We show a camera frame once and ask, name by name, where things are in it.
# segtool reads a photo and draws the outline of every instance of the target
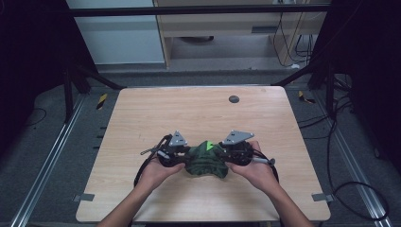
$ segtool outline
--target white cabinet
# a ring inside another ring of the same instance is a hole
[[[151,0],[67,0],[70,9],[153,7]],[[164,63],[155,16],[77,17],[96,65]]]

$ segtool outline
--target silver metal plate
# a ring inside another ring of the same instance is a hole
[[[230,134],[222,141],[223,145],[235,145],[247,139],[254,137],[253,133],[244,131],[231,131]]]
[[[175,131],[173,137],[171,138],[170,141],[170,146],[171,147],[176,147],[176,146],[184,146],[187,145],[188,143],[186,140],[183,138],[183,136],[180,134],[179,131]]]

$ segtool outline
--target wooden table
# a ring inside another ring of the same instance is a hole
[[[238,96],[231,103],[229,96]],[[188,146],[219,142],[231,130],[253,132],[263,152],[276,159],[280,184],[311,220],[330,217],[304,140],[281,87],[181,87],[125,89],[119,94],[97,155],[77,220],[100,221],[132,190],[139,153],[179,130]],[[229,171],[223,180],[185,170],[150,195],[134,221],[264,221],[279,219],[266,195]]]

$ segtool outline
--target green cloth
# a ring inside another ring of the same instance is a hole
[[[225,178],[228,167],[215,154],[220,150],[223,150],[221,146],[213,145],[209,141],[191,148],[187,154],[191,161],[185,166],[186,171],[191,175],[215,174],[221,179]]]

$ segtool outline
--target human hand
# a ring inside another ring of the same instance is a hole
[[[251,141],[250,144],[254,149],[261,151],[257,141]],[[226,166],[234,173],[246,178],[254,187],[264,192],[278,185],[270,166],[266,164],[250,162],[247,166],[238,166],[232,163],[226,163]]]
[[[173,167],[164,167],[159,159],[153,158],[142,172],[141,179],[137,186],[146,185],[149,190],[154,190],[169,176],[179,172],[185,164],[178,164]]]

